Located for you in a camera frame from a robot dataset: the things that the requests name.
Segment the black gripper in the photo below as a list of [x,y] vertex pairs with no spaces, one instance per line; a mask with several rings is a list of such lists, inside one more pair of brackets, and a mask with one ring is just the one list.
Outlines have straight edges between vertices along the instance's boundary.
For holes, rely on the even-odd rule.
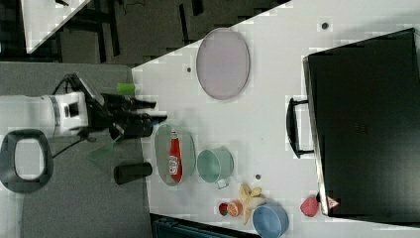
[[80,77],[77,79],[77,91],[84,93],[88,119],[88,124],[78,132],[80,137],[108,130],[112,139],[145,138],[153,132],[152,123],[161,123],[167,119],[166,114],[139,112],[140,109],[154,109],[157,105],[155,102],[119,94],[98,93],[87,80]]

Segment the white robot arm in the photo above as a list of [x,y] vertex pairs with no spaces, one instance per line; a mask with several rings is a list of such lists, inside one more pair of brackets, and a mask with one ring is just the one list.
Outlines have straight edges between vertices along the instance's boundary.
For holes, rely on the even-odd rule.
[[113,139],[148,137],[155,125],[167,119],[154,114],[154,102],[119,94],[100,93],[75,73],[58,84],[64,94],[1,97],[1,134],[39,130],[48,138],[108,131]]

